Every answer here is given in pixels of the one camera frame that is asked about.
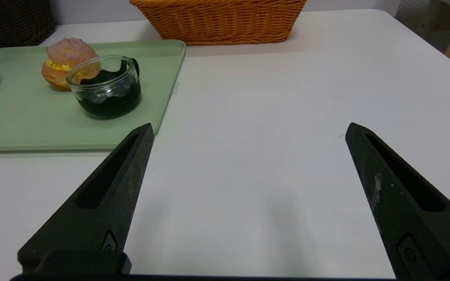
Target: glass cup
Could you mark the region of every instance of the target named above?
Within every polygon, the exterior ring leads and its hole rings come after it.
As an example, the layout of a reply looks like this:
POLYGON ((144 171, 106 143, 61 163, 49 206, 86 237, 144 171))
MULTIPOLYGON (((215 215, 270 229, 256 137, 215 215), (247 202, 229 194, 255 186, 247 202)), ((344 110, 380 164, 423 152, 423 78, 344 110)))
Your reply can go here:
POLYGON ((140 70, 135 59, 122 55, 95 57, 71 69, 66 81, 79 104, 100 117, 116 117, 141 100, 140 70))

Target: cream puff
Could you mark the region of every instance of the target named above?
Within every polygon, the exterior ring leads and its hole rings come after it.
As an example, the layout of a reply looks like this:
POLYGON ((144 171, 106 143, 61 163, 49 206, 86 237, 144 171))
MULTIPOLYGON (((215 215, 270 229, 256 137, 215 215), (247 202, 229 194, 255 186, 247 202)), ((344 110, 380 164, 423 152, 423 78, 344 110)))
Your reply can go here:
POLYGON ((48 60, 43 63, 41 74, 51 85, 70 91, 67 73, 81 62, 98 57, 95 50, 81 39, 64 38, 46 48, 48 60))

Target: scratch mark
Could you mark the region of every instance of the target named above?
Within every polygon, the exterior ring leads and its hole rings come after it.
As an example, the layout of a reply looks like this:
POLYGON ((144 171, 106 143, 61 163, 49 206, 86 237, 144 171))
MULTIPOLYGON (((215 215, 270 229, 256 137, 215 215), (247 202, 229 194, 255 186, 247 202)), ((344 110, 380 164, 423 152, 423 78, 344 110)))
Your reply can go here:
POLYGON ((333 137, 333 139, 339 139, 340 137, 343 137, 345 134, 343 134, 343 135, 339 135, 339 136, 337 136, 337 137, 333 137))
POLYGON ((370 202, 371 210, 373 211, 375 211, 380 204, 381 177, 381 173, 375 175, 375 190, 373 191, 370 202))
POLYGON ((378 220, 376 219, 375 214, 373 213, 373 217, 375 218, 375 222, 376 222, 376 227, 378 228, 378 231, 381 233, 381 228, 380 225, 378 224, 378 220))

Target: white wall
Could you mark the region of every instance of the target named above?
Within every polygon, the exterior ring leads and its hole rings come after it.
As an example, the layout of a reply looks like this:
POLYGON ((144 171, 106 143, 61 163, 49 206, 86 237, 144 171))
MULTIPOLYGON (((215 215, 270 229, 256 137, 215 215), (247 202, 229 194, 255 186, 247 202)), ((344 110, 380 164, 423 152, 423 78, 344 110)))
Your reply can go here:
MULTIPOLYGON (((308 0, 304 11, 381 9, 395 16, 400 0, 308 0)), ((128 0, 52 0, 58 23, 137 21, 145 17, 128 0)))

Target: white table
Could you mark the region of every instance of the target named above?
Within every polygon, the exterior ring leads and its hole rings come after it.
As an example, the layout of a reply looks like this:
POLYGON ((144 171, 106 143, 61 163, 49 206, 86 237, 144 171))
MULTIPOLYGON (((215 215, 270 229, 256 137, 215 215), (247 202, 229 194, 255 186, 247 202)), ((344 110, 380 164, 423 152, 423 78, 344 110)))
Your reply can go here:
MULTIPOLYGON (((154 39, 145 21, 62 37, 154 39)), ((343 134, 450 198, 450 60, 383 11, 304 12, 285 43, 188 47, 125 252, 132 273, 393 277, 343 134)), ((107 153, 0 154, 0 280, 107 153)))

